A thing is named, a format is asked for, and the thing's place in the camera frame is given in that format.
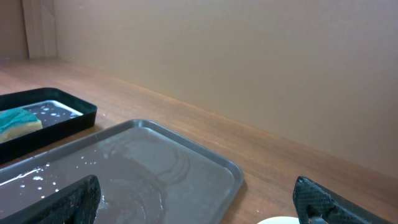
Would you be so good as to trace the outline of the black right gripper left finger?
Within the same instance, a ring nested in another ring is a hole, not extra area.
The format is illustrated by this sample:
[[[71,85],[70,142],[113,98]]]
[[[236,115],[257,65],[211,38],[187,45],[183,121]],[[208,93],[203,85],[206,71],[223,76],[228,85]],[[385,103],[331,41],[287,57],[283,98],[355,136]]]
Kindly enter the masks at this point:
[[[101,200],[97,176],[86,177],[1,219],[9,224],[93,224]]]

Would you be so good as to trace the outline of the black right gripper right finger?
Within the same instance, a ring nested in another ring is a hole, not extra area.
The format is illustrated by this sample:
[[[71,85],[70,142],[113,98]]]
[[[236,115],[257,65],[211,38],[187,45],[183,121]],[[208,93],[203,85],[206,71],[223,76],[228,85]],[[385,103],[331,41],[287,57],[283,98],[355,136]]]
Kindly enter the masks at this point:
[[[297,177],[292,200],[300,224],[390,224],[302,175]]]

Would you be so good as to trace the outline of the white plate top blue stain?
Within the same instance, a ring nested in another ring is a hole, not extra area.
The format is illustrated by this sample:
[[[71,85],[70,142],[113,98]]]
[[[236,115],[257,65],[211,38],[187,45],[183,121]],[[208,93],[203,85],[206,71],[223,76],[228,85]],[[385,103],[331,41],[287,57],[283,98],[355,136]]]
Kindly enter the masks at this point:
[[[270,217],[266,218],[257,224],[300,224],[299,219],[296,217]]]

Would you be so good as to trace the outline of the green yellow sponge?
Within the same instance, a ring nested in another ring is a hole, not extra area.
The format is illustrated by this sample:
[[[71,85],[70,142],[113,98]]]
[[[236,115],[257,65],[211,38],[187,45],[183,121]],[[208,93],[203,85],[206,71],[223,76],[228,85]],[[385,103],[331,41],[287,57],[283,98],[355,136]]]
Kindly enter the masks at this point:
[[[43,128],[41,120],[22,108],[1,112],[1,143],[33,133]]]

